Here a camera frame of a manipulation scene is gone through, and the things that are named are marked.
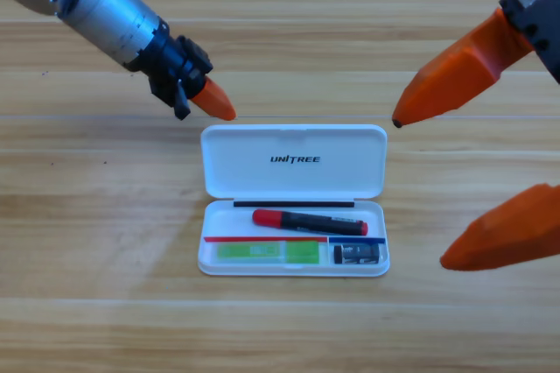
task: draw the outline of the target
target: table surface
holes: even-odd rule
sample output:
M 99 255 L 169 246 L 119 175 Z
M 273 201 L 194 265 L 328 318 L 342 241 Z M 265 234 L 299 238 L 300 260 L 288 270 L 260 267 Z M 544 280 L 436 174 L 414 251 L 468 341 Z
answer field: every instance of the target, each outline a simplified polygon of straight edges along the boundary
M 560 370 L 560 257 L 444 270 L 467 224 L 560 181 L 560 89 L 534 55 L 464 108 L 397 130 L 415 72 L 499 0 L 145 0 L 200 43 L 232 123 L 388 133 L 392 266 L 375 279 L 197 267 L 200 133 L 141 74 L 0 0 L 0 370 Z

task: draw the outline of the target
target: red marker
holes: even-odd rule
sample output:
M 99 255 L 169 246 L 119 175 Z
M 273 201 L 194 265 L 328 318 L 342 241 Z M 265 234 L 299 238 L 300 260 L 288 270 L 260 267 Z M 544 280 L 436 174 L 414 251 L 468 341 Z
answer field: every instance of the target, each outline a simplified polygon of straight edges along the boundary
M 368 224 L 359 220 L 347 218 L 326 217 L 324 215 L 309 215 L 257 209 L 253 213 L 253 222 L 259 226 L 290 229 L 306 232 L 333 233 L 343 236 L 366 236 Z

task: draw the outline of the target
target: unitree logo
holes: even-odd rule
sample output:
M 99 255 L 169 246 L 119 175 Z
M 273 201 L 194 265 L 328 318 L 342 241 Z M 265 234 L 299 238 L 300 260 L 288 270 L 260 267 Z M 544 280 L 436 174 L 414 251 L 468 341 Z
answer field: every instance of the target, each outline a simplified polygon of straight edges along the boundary
M 321 157 L 293 157 L 293 156 L 283 156 L 283 157 L 271 157 L 271 163 L 318 163 Z

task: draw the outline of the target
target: orange fingertip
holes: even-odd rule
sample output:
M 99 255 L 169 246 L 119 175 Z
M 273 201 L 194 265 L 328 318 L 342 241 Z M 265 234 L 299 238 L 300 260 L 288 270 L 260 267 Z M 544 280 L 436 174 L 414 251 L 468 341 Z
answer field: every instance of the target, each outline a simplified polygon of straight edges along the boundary
M 420 69 L 395 107 L 397 128 L 455 110 L 491 87 L 533 51 L 498 9 Z
M 447 270 L 480 271 L 560 254 L 560 186 L 536 185 L 469 225 L 441 256 Z
M 226 92 L 208 77 L 202 91 L 191 101 L 209 116 L 215 116 L 224 121 L 233 121 L 237 117 L 234 105 L 229 101 Z

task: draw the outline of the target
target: pencil case lid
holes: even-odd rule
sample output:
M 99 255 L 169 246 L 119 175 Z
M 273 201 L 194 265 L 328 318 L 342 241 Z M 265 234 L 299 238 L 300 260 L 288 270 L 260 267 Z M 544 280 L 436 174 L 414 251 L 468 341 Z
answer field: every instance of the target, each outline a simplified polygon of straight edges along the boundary
M 387 133 L 372 124 L 213 125 L 206 190 L 235 200 L 354 200 L 382 193 Z

